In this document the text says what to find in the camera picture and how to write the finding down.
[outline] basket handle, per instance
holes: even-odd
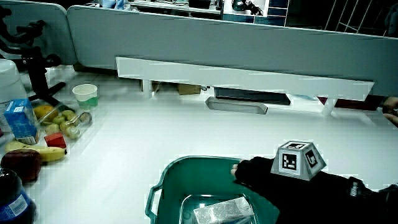
[[[160,190],[163,187],[163,185],[158,184],[156,186],[153,186],[149,190],[149,196],[148,196],[148,201],[147,201],[147,206],[145,208],[145,214],[150,218],[150,223],[153,224],[155,223],[156,215],[152,212],[152,206],[154,203],[154,196],[155,193]]]

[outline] banana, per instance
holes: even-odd
[[[40,154],[42,162],[57,161],[67,154],[67,150],[61,147],[30,146],[15,140],[6,144],[5,152],[11,152],[17,149],[32,149],[37,151]]]

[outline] green apple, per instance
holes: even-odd
[[[70,121],[75,127],[79,125],[79,118],[75,114],[68,114],[67,121]]]
[[[57,124],[50,124],[50,125],[48,125],[47,127],[45,127],[45,129],[44,129],[44,132],[47,134],[47,135],[50,135],[50,134],[55,134],[55,133],[58,133],[58,132],[60,132],[61,130],[60,130],[60,126],[58,126]]]
[[[64,116],[56,116],[54,117],[54,119],[52,120],[52,122],[54,124],[60,125],[62,122],[65,121],[65,117]]]
[[[71,110],[64,110],[61,112],[61,115],[64,116],[65,118],[67,118],[71,114],[75,116],[75,112],[73,112]]]
[[[66,133],[67,128],[69,128],[70,126],[73,126],[71,122],[69,121],[64,121],[60,124],[60,129],[63,133]]]
[[[76,128],[76,127],[70,126],[70,127],[67,127],[67,130],[65,131],[65,134],[70,139],[76,139],[76,138],[79,137],[80,130],[78,128]]]

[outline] white container lid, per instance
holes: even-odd
[[[0,87],[18,82],[20,75],[12,60],[0,59]]]

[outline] white bottle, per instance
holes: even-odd
[[[11,132],[4,117],[10,100],[27,98],[27,93],[12,60],[0,59],[0,128],[4,133]]]

